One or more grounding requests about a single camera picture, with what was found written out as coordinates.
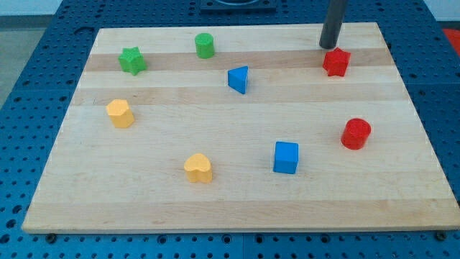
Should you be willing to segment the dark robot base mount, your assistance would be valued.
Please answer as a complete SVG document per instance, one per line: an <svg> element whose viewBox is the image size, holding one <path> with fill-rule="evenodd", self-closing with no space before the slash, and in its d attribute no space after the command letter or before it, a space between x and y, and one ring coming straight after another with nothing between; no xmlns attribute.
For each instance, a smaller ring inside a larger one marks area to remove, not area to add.
<svg viewBox="0 0 460 259"><path fill-rule="evenodd" d="M201 13L274 11L277 0L200 0Z"/></svg>

